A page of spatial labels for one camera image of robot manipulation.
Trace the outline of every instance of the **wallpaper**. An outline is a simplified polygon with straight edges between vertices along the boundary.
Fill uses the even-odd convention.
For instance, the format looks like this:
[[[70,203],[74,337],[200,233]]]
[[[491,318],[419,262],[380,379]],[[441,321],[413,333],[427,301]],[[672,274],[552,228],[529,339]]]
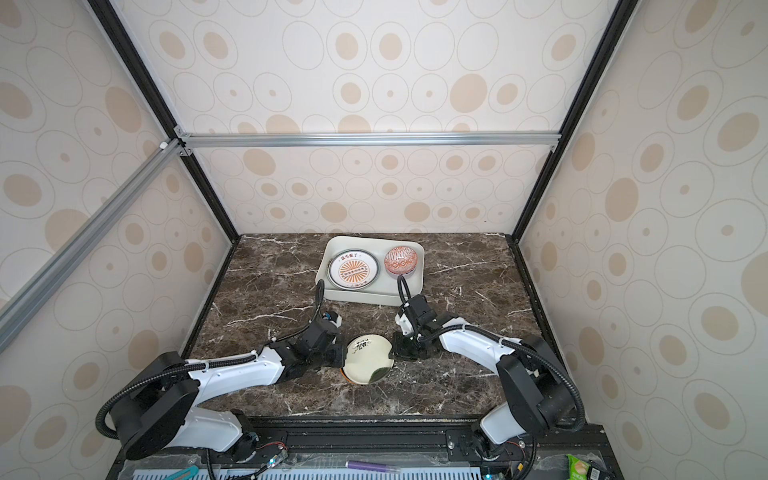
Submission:
[[[0,2],[0,308],[162,138],[80,4]]]
[[[0,354],[0,478],[106,476],[96,411],[182,349],[229,246],[172,161]]]
[[[505,232],[547,145],[200,148],[241,233]]]
[[[768,2],[648,0],[522,243],[630,480],[762,478]]]
[[[114,0],[195,133],[559,130],[615,0]]]

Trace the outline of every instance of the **white tray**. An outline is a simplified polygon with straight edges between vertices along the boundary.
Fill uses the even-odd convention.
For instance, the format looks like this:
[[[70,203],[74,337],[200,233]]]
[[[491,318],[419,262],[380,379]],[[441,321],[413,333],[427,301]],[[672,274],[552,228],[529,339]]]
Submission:
[[[424,286],[424,247],[416,242],[403,242],[399,240],[384,240],[381,238],[334,237],[328,241],[323,261],[315,275],[315,283],[320,279],[326,282],[326,295],[328,300],[340,302],[372,303],[374,305],[400,306],[400,295],[397,293],[397,277],[392,275],[384,267],[384,256],[392,248],[398,245],[411,247],[419,258],[416,268],[406,276],[411,295],[421,293]],[[328,278],[328,263],[339,253],[345,250],[365,250],[379,261],[379,275],[373,283],[362,290],[341,290]]]

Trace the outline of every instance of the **marble surface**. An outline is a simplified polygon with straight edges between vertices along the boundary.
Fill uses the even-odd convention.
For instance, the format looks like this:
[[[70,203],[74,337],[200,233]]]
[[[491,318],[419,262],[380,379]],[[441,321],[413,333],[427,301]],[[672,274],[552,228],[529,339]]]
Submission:
[[[504,336],[540,335],[528,296],[502,235],[366,234],[410,240],[425,250],[422,293],[436,312],[450,310]],[[291,333],[312,314],[314,280],[331,234],[246,235],[200,331],[192,358],[257,349]],[[326,301],[343,317],[347,342],[364,333],[390,338],[397,307]],[[381,382],[353,385],[338,369],[308,372],[275,386],[240,390],[205,402],[248,415],[484,414],[504,401],[498,377],[465,357],[443,352],[421,362],[396,361]]]

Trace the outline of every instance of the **wire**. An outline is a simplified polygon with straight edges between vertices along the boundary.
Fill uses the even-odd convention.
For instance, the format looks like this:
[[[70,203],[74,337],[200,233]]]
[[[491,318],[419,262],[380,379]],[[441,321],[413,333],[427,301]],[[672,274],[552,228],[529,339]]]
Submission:
[[[269,442],[269,443],[266,443],[266,444],[260,446],[257,450],[261,450],[261,449],[263,449],[265,447],[268,447],[270,445],[279,445],[279,446],[283,447],[283,450],[287,450],[288,449],[288,447],[286,447],[286,444],[284,444],[282,442]]]
[[[440,330],[434,332],[432,335],[425,336],[419,339],[419,342],[428,343],[433,341],[434,339],[437,339],[440,337],[443,333],[451,332],[453,330],[468,330],[470,332],[479,333],[494,342],[501,341],[503,345],[508,346],[509,348],[518,350],[522,353],[524,353],[527,356],[530,356],[532,359],[536,359],[539,362],[541,362],[542,365],[547,367],[547,369],[556,377],[560,379],[560,381],[565,386],[566,390],[568,390],[568,393],[571,395],[571,398],[574,400],[574,406],[576,407],[576,421],[573,423],[573,425],[568,426],[567,428],[563,428],[560,430],[563,430],[565,432],[578,432],[581,430],[581,427],[584,426],[586,423],[586,413],[584,411],[584,401],[581,399],[581,394],[579,393],[578,389],[576,388],[576,385],[574,385],[573,381],[563,373],[563,371],[560,369],[560,367],[556,366],[554,363],[547,360],[545,357],[541,356],[536,350],[533,350],[531,348],[528,348],[525,345],[521,345],[519,343],[513,343],[509,340],[502,339],[500,336],[496,335],[495,333],[489,332],[486,329],[482,329],[479,326],[476,325],[451,325],[441,328]]]
[[[406,295],[408,295],[407,299],[406,295],[402,292],[403,289],[405,289]],[[400,295],[400,301],[403,303],[411,299],[411,290],[408,288],[408,282],[406,282],[406,278],[403,275],[397,276],[397,293]]]
[[[523,478],[527,477],[529,473],[531,473],[531,470],[533,469],[533,464],[536,463],[536,450],[538,447],[536,446],[536,438],[531,435],[531,456],[528,457],[528,461],[524,462],[523,469],[519,471],[516,475],[512,476],[512,480],[523,480]]]
[[[227,477],[227,480],[256,480],[259,475],[266,472],[267,466],[259,468],[256,473],[246,473],[245,475],[239,475],[237,477]]]
[[[524,449],[524,448],[522,448],[522,447],[520,446],[520,444],[519,444],[519,443],[517,443],[517,442],[509,442],[509,441],[507,441],[507,443],[511,443],[511,444],[513,444],[514,446],[516,446],[517,448],[519,448],[521,452],[523,452],[523,461],[524,461],[524,460],[525,460],[525,449]]]
[[[209,480],[216,480],[216,474],[214,473],[214,466],[210,463],[210,449],[205,449],[205,463],[208,467]]]
[[[320,314],[320,309],[323,308],[323,298],[325,297],[326,292],[326,282],[322,278],[318,280],[317,285],[315,285],[315,310],[312,314],[312,318],[310,319],[310,322],[307,323],[304,327],[297,330],[296,332],[289,333],[288,335],[281,336],[279,339],[275,339],[274,342],[270,343],[277,343],[282,342],[284,340],[288,340],[289,338],[293,338],[294,336],[301,335],[302,333],[306,332],[306,329],[310,327],[310,324],[317,320],[318,315]]]
[[[312,319],[310,320],[310,323],[315,321],[317,319],[317,316],[319,315],[320,308],[322,308],[323,306],[323,297],[325,294],[325,290],[326,290],[325,282],[323,280],[318,281],[317,285],[315,286],[315,311],[312,315]],[[276,341],[280,342],[292,336],[299,335],[303,333],[306,329],[308,329],[309,326],[310,325],[307,324],[300,331],[291,333],[290,335],[284,336],[283,338],[278,339]],[[108,439],[117,440],[119,438],[117,431],[109,428],[109,426],[106,423],[107,414],[112,410],[112,407],[114,407],[123,397],[130,395],[136,390],[142,387],[145,387],[153,382],[156,382],[157,380],[164,379],[169,376],[180,375],[183,373],[195,372],[197,370],[203,370],[206,368],[218,369],[225,366],[242,365],[243,363],[252,362],[256,358],[258,358],[256,355],[251,354],[239,359],[225,359],[225,360],[214,360],[212,362],[187,363],[186,365],[174,367],[172,369],[167,369],[155,375],[148,376],[145,379],[137,380],[136,382],[133,382],[125,386],[122,390],[115,393],[109,400],[107,400],[104,403],[104,405],[101,406],[98,413],[96,414],[96,419],[95,419],[96,430],[99,433],[101,433],[103,436],[107,437]]]
[[[188,363],[183,366],[178,366],[172,369],[164,370],[163,372],[157,373],[152,376],[148,376],[145,379],[141,379],[134,383],[131,383],[130,385],[125,386],[119,392],[115,393],[109,400],[106,401],[104,405],[101,406],[98,413],[96,414],[96,420],[95,420],[96,430],[99,433],[101,433],[103,436],[107,437],[108,439],[118,439],[118,433],[113,429],[110,429],[107,426],[107,423],[105,422],[107,418],[107,414],[112,410],[112,407],[114,407],[115,404],[117,404],[123,397],[130,395],[136,390],[142,387],[145,387],[152,382],[156,382],[157,380],[164,379],[169,376],[178,375],[181,373],[203,370],[206,368],[206,366],[207,368],[218,369],[224,366],[242,365],[243,363],[252,362],[256,358],[257,358],[256,355],[251,354],[239,359],[225,359],[225,360],[214,360],[213,362]]]

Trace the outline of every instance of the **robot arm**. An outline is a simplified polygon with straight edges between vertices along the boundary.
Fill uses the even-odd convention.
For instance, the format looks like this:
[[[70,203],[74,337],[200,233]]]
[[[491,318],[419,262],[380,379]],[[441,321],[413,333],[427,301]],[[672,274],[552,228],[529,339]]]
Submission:
[[[578,391],[543,339],[500,337],[459,316],[438,316],[423,295],[404,299],[396,323],[401,330],[392,338],[396,358],[427,359],[445,350],[466,356],[499,376],[507,402],[477,425],[475,446],[483,456],[491,456],[512,437],[544,435],[575,406],[580,419],[575,429],[581,427],[583,406]]]
[[[247,417],[197,405],[250,386],[295,379],[309,369],[343,366],[346,346],[339,334],[340,326],[341,317],[331,312],[312,321],[293,338],[264,346],[258,354],[253,351],[222,359],[187,361],[176,352],[158,356],[131,385],[175,372],[179,367],[190,371],[134,389],[109,409],[126,458],[138,460],[174,446],[226,452],[233,462],[249,458],[258,437],[250,431]]]

